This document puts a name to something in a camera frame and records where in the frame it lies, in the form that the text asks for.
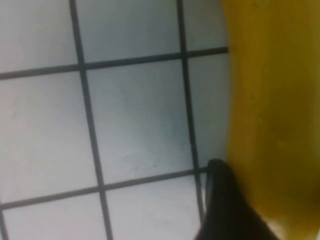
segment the grout line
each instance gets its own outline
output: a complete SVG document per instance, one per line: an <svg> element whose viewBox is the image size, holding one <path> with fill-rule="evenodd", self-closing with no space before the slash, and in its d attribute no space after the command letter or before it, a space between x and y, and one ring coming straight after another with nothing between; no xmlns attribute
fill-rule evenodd
<svg viewBox="0 0 320 240"><path fill-rule="evenodd" d="M48 75L48 74L68 73L68 72L74 72L78 70L79 70L79 66L77 64L64 65L64 66L50 66L50 67L44 67L44 68L35 68L35 69L0 73L0 80L26 78L26 77Z"/></svg>
<svg viewBox="0 0 320 240"><path fill-rule="evenodd" d="M195 174L195 170L192 169L192 170L186 170L186 171L161 174L161 175L157 175L157 176L148 176L148 177L139 178L139 179L132 179L132 180L128 180L128 181L110 183L108 185L105 185L104 189L105 190L115 190L115 189L121 189L121 188L141 185L141 184L149 184L149 183L160 182L160 181L164 181L164 180L186 177L186 176L190 176L190 175L194 175L194 174Z"/></svg>
<svg viewBox="0 0 320 240"><path fill-rule="evenodd" d="M62 192L62 193L57 193L57 194L52 194L47 196L40 196L40 197L19 200L19 201L12 201L12 202L3 203L2 205L0 205L0 210L26 207L30 205L68 199L68 198L78 197L82 195L93 194L97 192L99 192L99 188L97 186L94 186L94 187L88 187L80 190Z"/></svg>
<svg viewBox="0 0 320 240"><path fill-rule="evenodd" d="M177 16L178 16L178 25L179 25L180 51L182 54L182 58L181 58L182 74L183 74L183 82L184 82L186 114L187 114L187 121L188 121L188 128L189 128L189 140L191 145L193 169L195 170L194 181L195 181L197 205L199 210L199 218L200 218L200 222L202 223L205 217L205 210L204 210L204 205L202 200L201 182L200 182L200 174L199 174L199 161L198 161L197 143L196 143L196 135L195 135L195 125L194 125L194 119L193 119L192 94L191 94L190 77L189 77L183 0L176 0L176 6L177 6Z"/></svg>
<svg viewBox="0 0 320 240"><path fill-rule="evenodd" d="M204 57L218 54L227 54L229 52L227 46L209 48L203 50L186 51L187 58Z"/></svg>
<svg viewBox="0 0 320 240"><path fill-rule="evenodd" d="M0 235L2 237L2 240L9 240L8 231L5 223L5 217L2 209L0 209Z"/></svg>
<svg viewBox="0 0 320 240"><path fill-rule="evenodd" d="M168 53L162 55L153 55L153 56L142 56L142 57L134 57L127 59L119 59L119 60L109 60L109 61L99 61L99 62L90 62L85 64L85 68L87 70L93 69L104 69L104 68L112 68L112 67L121 67L135 64L147 64L147 63L155 63L155 62L163 62L170 60L178 60L181 58L181 53Z"/></svg>
<svg viewBox="0 0 320 240"><path fill-rule="evenodd" d="M206 171L207 171L206 167L202 167L199 169L199 173L206 173ZM141 185L141 184L149 184L149 183L160 182L160 181L165 181L165 180L170 180L175 178L181 178L181 177L191 176L194 174L196 174L196 171L194 169L191 169L186 171L178 171L178 172L161 174L156 176L132 179L132 180L127 180L127 181L122 181L117 183L110 183L110 184L105 184L103 186L103 189L104 189L103 192L109 191L109 190L132 187L132 186ZM35 205L35 204L53 202L57 200L68 199L68 198L73 198L73 197L78 197L78 196L83 196L83 195L88 195L93 193L99 193L99 192L100 192L100 188L98 186L95 186L95 187L88 187L84 189L57 193L57 194L52 194L47 196L40 196L40 197L35 197L35 198L30 198L25 200L6 202L6 203L0 204L0 211L13 209L13 208L26 207L26 206Z"/></svg>
<svg viewBox="0 0 320 240"><path fill-rule="evenodd" d="M218 47L218 48L208 48L204 50L194 50L186 53L187 58L195 57L204 57L217 54L226 54L228 53L227 47ZM102 68L112 68L120 66L129 66L135 64L146 64L146 63L156 63L170 60L178 60L182 58L181 52L152 55L152 56L142 56L142 57L133 57L126 59L118 60L108 60L108 61L98 61L98 62L88 62L84 63L84 66L81 66L85 70L94 70ZM44 68L34 68L28 70L19 70L19 71L10 71L0 73L0 80L9 80L16 78L26 78L26 77L35 77L48 74L60 74L60 73L69 73L80 71L78 64L63 65L63 66L50 66Z"/></svg>
<svg viewBox="0 0 320 240"><path fill-rule="evenodd" d="M81 34L80 34L76 0L69 0L69 4L70 4L70 13L71 13L71 19L72 19L72 28L73 28L73 34L74 34L74 40L75 40L76 54L77 54L78 64L80 69L85 112L86 112L89 135L91 140L95 174L96 174L96 179L97 179L97 184L99 189L99 196L100 196L100 202L101 202L101 208L102 208L102 214L103 214L103 220L104 220L105 233L106 233L107 240L113 240L107 197L106 197L106 192L104 190L104 177L103 177L99 149L98 149L95 122L94 122L94 116L93 116L92 105L91 105L89 84L87 79L87 72L86 72L86 69L84 68L85 58L84 58L83 46L81 42Z"/></svg>

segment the yellow object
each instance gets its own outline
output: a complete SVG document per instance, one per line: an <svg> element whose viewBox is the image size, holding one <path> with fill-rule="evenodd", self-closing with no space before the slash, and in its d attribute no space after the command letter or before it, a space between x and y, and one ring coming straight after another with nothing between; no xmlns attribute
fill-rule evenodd
<svg viewBox="0 0 320 240"><path fill-rule="evenodd" d="M227 160L286 240L320 228L320 0L222 0L232 71Z"/></svg>

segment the black object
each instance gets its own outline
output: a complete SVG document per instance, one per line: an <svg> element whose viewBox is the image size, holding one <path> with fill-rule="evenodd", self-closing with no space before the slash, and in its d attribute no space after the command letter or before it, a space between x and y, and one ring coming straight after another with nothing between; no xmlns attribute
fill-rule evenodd
<svg viewBox="0 0 320 240"><path fill-rule="evenodd" d="M196 240L279 240L246 202L226 162L209 162L205 194L207 210Z"/></svg>

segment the tile floor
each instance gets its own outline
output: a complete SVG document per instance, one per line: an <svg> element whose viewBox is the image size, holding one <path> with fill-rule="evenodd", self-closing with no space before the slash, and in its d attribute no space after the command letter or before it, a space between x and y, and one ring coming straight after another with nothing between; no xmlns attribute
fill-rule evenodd
<svg viewBox="0 0 320 240"><path fill-rule="evenodd" d="M3 0L0 32L0 240L192 240L226 153L220 1Z"/></svg>

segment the white tile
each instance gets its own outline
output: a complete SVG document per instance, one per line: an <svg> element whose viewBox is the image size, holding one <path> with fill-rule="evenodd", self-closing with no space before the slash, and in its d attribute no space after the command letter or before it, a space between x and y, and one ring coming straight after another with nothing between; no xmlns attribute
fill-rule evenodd
<svg viewBox="0 0 320 240"><path fill-rule="evenodd" d="M107 192L114 240L193 240L200 227L195 179Z"/></svg>
<svg viewBox="0 0 320 240"><path fill-rule="evenodd" d="M227 46L221 0L183 0L188 50Z"/></svg>
<svg viewBox="0 0 320 240"><path fill-rule="evenodd" d="M106 240L98 194L4 211L10 240Z"/></svg>
<svg viewBox="0 0 320 240"><path fill-rule="evenodd" d="M86 62L180 51L174 0L78 0Z"/></svg>
<svg viewBox="0 0 320 240"><path fill-rule="evenodd" d="M1 0L0 33L0 73L77 62L66 0Z"/></svg>
<svg viewBox="0 0 320 240"><path fill-rule="evenodd" d="M95 186L77 72L0 81L0 199Z"/></svg>
<svg viewBox="0 0 320 240"><path fill-rule="evenodd" d="M230 98L229 56L220 54L189 60L193 118L201 167L224 159Z"/></svg>
<svg viewBox="0 0 320 240"><path fill-rule="evenodd" d="M192 168L179 60L88 72L104 180Z"/></svg>

